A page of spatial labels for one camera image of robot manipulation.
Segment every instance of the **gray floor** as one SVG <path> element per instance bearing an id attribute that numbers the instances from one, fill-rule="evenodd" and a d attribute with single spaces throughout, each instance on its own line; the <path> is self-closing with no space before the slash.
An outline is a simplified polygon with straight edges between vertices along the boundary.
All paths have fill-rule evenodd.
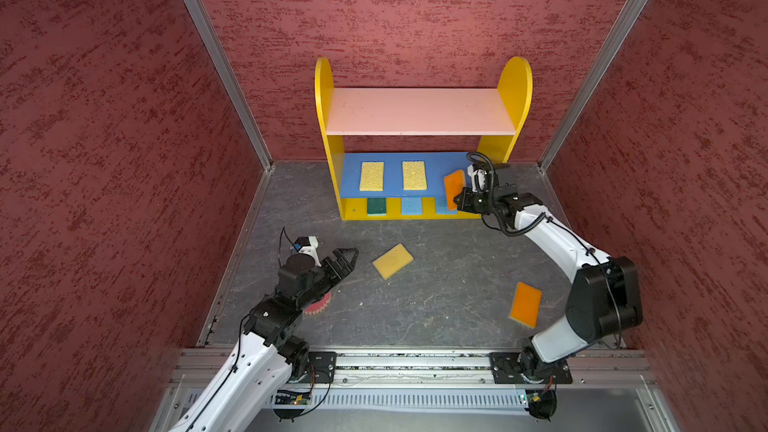
<path id="1" fill-rule="evenodd" d="M 535 166 L 513 167 L 520 191 L 556 210 Z M 570 283 L 527 238 L 479 220 L 342 222 L 327 164 L 280 162 L 210 342 L 234 344 L 240 319 L 274 290 L 283 226 L 292 239 L 316 235 L 321 258 L 338 247 L 360 250 L 328 306 L 305 315 L 296 332 L 312 346 L 513 348 L 564 312 Z M 372 261 L 398 243 L 415 260 L 384 281 Z M 518 282 L 543 292 L 535 331 L 508 317 Z"/>

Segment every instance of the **metal frame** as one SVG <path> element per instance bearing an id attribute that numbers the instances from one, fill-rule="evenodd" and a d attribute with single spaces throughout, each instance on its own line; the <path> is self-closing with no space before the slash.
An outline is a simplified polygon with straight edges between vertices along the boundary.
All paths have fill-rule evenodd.
<path id="1" fill-rule="evenodd" d="M 613 27 L 611 27 L 608 36 L 605 38 L 605 42 L 603 42 L 603 46 L 600 48 L 600 52 L 598 52 L 598 56 L 595 57 L 592 67 L 587 72 L 578 92 L 576 92 L 576 97 L 574 97 L 571 105 L 565 112 L 565 117 L 560 122 L 560 127 L 552 136 L 552 140 L 550 140 L 547 149 L 542 155 L 542 159 L 539 161 L 539 167 L 544 172 L 552 165 L 554 157 L 558 154 L 563 143 L 565 143 L 565 139 L 568 138 L 568 134 L 573 129 L 576 120 L 581 115 L 590 97 L 592 97 L 592 93 L 598 87 L 603 74 L 605 74 L 610 63 L 616 57 L 621 44 L 624 43 L 624 39 L 627 38 L 629 31 L 638 20 L 640 12 L 643 11 L 647 2 L 648 0 L 627 0 L 624 3 L 624 7 L 622 7 Z"/>
<path id="2" fill-rule="evenodd" d="M 560 220 L 560 222 L 568 226 L 568 228 L 572 228 L 571 223 L 568 221 L 568 216 L 565 215 L 563 205 L 560 203 L 560 198 L 558 198 L 558 194 L 554 191 L 552 182 L 549 181 L 549 176 L 547 176 L 546 171 L 542 170 L 540 167 L 537 169 L 538 174 L 541 176 L 542 182 L 544 183 L 544 188 L 547 189 L 547 194 L 552 200 L 552 213 Z"/>
<path id="3" fill-rule="evenodd" d="M 224 270 L 224 276 L 221 278 L 219 288 L 216 291 L 216 297 L 214 302 L 210 306 L 208 315 L 205 319 L 205 325 L 200 332 L 200 337 L 197 339 L 197 347 L 205 347 L 208 345 L 208 337 L 216 331 L 216 324 L 218 323 L 218 317 L 221 315 L 221 310 L 226 303 L 226 296 L 230 292 L 232 287 L 232 281 L 235 278 L 237 268 L 240 266 L 240 262 L 243 260 L 246 246 L 248 245 L 248 239 L 250 234 L 254 230 L 254 224 L 256 223 L 256 217 L 259 215 L 259 209 L 261 203 L 264 201 L 264 195 L 266 194 L 266 188 L 269 185 L 270 177 L 272 177 L 273 167 L 265 168 L 259 181 L 259 186 L 256 189 L 254 200 L 250 203 L 248 214 L 245 216 L 243 227 L 240 228 L 240 234 L 237 236 L 237 242 L 235 242 L 232 255 L 229 262 L 226 264 Z"/>
<path id="4" fill-rule="evenodd" d="M 234 345 L 182 351 L 170 384 L 207 385 Z M 332 387 L 358 388 L 515 388 L 494 384 L 488 354 L 504 350 L 444 348 L 312 348 L 335 351 Z M 582 350 L 568 360 L 574 382 L 559 388 L 647 388 L 658 384 L 642 350 Z M 526 385 L 523 388 L 536 388 Z"/>
<path id="5" fill-rule="evenodd" d="M 191 406 L 191 402 L 194 402 L 216 375 L 233 347 L 217 345 L 182 351 L 150 432 L 164 432 L 178 421 L 182 413 Z M 453 411 L 457 412 L 522 414 L 525 398 L 520 392 L 543 387 L 542 384 L 517 387 L 494 384 L 488 354 L 501 350 L 313 350 L 333 350 L 339 354 L 334 381 L 330 386 L 331 397 L 335 399 L 324 404 L 324 409 L 373 408 L 442 413 L 454 409 Z M 558 388 L 636 390 L 638 406 L 643 408 L 643 414 L 652 430 L 678 430 L 642 350 L 582 350 L 568 360 L 568 365 L 574 382 L 570 385 L 559 384 Z M 447 400 L 448 403 L 441 402 L 439 398 Z M 291 406 L 270 404 L 267 407 Z"/>
<path id="6" fill-rule="evenodd" d="M 219 42 L 219 37 L 214 29 L 214 24 L 210 22 L 208 13 L 205 10 L 202 0 L 184 0 L 187 5 L 187 10 L 192 16 L 192 21 L 197 27 L 197 32 L 203 39 L 205 48 L 208 49 L 211 60 L 216 66 L 216 71 L 219 73 L 222 83 L 226 92 L 230 95 L 232 104 L 237 111 L 237 115 L 240 116 L 240 120 L 243 123 L 250 143 L 253 145 L 256 154 L 259 156 L 261 165 L 265 170 L 272 166 L 272 156 L 269 150 L 266 149 L 264 138 L 261 136 L 259 127 L 256 125 L 254 114 L 251 113 L 248 101 L 245 99 L 240 84 L 237 82 L 235 73 L 232 71 L 232 65 L 226 58 L 224 48 Z"/>

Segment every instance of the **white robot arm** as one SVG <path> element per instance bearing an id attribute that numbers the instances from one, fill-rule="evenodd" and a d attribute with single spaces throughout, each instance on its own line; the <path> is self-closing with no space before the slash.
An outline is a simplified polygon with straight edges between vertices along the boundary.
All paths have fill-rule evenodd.
<path id="1" fill-rule="evenodd" d="M 309 345 L 293 331 L 304 309 L 352 273 L 358 251 L 338 248 L 335 260 L 321 262 L 316 237 L 299 237 L 293 247 L 274 293 L 243 317 L 237 345 L 173 432 L 245 430 L 279 388 L 308 372 Z"/>
<path id="2" fill-rule="evenodd" d="M 518 194 L 506 164 L 495 165 L 477 152 L 468 158 L 474 162 L 472 187 L 454 198 L 459 210 L 495 216 L 505 235 L 525 235 L 572 283 L 564 316 L 526 339 L 517 364 L 525 382 L 553 377 L 568 356 L 642 322 L 638 274 L 630 260 L 596 249 L 536 197 Z M 243 318 L 234 350 L 173 432 L 241 432 L 278 389 L 307 372 L 309 345 L 293 331 L 303 310 L 352 272 L 358 252 L 336 249 L 336 260 L 321 262 L 315 237 L 301 237 L 293 246 L 298 253 L 280 267 L 275 292 Z"/>
<path id="3" fill-rule="evenodd" d="M 518 194 L 506 164 L 493 164 L 470 152 L 472 187 L 454 198 L 464 212 L 495 216 L 499 230 L 524 235 L 562 269 L 571 282 L 565 315 L 528 340 L 520 355 L 520 373 L 537 383 L 561 367 L 560 360 L 606 335 L 643 320 L 637 269 L 626 257 L 612 258 L 573 233 L 528 193 Z"/>

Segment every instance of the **blue sponge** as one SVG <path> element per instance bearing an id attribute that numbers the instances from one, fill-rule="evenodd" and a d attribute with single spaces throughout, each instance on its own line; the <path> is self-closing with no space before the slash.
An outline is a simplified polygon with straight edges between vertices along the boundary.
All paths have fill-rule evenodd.
<path id="1" fill-rule="evenodd" d="M 421 197 L 403 197 L 400 200 L 402 202 L 400 213 L 403 214 L 404 216 L 423 216 L 424 215 Z"/>
<path id="2" fill-rule="evenodd" d="M 448 200 L 445 196 L 435 197 L 435 212 L 438 216 L 455 216 L 458 210 L 448 209 Z"/>

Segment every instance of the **green sponge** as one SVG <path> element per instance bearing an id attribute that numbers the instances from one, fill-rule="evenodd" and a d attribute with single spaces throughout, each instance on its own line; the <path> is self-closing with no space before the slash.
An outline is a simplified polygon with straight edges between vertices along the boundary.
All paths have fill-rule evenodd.
<path id="1" fill-rule="evenodd" d="M 386 216 L 386 198 L 377 197 L 368 199 L 368 216 Z"/>

